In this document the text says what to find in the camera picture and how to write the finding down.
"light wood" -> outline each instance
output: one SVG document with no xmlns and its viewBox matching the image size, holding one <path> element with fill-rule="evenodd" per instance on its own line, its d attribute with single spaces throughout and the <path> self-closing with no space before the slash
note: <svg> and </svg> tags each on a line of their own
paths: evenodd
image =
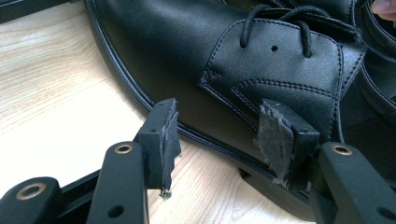
<svg viewBox="0 0 396 224">
<path fill-rule="evenodd" d="M 0 196 L 31 177 L 64 186 L 99 169 L 144 119 L 110 75 L 82 2 L 0 24 Z M 148 191 L 151 223 L 304 223 L 230 162 L 181 145 L 173 196 Z"/>
</svg>

